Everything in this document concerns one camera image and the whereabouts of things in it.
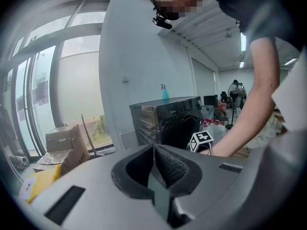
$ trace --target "white paper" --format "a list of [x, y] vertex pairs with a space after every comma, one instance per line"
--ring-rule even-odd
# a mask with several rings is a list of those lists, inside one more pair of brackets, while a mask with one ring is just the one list
[[307, 129], [307, 57], [306, 49], [292, 68], [290, 74], [273, 93], [289, 131]]
[[23, 186], [20, 189], [18, 198], [21, 200], [29, 200], [31, 192], [37, 176], [25, 179]]

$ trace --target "black and white marker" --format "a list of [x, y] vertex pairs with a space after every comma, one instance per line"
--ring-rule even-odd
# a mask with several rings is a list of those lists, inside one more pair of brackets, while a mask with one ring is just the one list
[[192, 152], [197, 152], [198, 147], [200, 145], [209, 143], [212, 141], [214, 141], [213, 137], [206, 130], [202, 132], [194, 133], [189, 143], [190, 149]]

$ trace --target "black cap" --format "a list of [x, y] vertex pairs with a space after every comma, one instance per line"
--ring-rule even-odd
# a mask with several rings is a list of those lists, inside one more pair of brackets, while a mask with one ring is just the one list
[[161, 6], [160, 6], [159, 1], [157, 1], [157, 0], [150, 0], [150, 2], [152, 2], [152, 4], [154, 5], [155, 9], [159, 13], [159, 15], [161, 15], [163, 18], [165, 18], [167, 20], [171, 20], [171, 21], [175, 21], [175, 20], [179, 19], [179, 14], [178, 13], [161, 11]]

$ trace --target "spray bottle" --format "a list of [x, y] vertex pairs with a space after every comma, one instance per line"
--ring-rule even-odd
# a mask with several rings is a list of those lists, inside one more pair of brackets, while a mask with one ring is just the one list
[[168, 96], [168, 93], [167, 93], [167, 90], [166, 90], [164, 84], [161, 84], [161, 90], [162, 90], [162, 99], [163, 100], [168, 100], [169, 96]]

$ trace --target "yellow package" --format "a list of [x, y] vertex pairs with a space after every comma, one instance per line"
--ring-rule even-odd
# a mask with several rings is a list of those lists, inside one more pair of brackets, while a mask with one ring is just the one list
[[61, 166], [58, 164], [49, 170], [41, 171], [30, 175], [25, 179], [22, 185], [18, 198], [25, 200], [29, 204], [33, 199], [47, 189], [52, 183], [59, 179]]

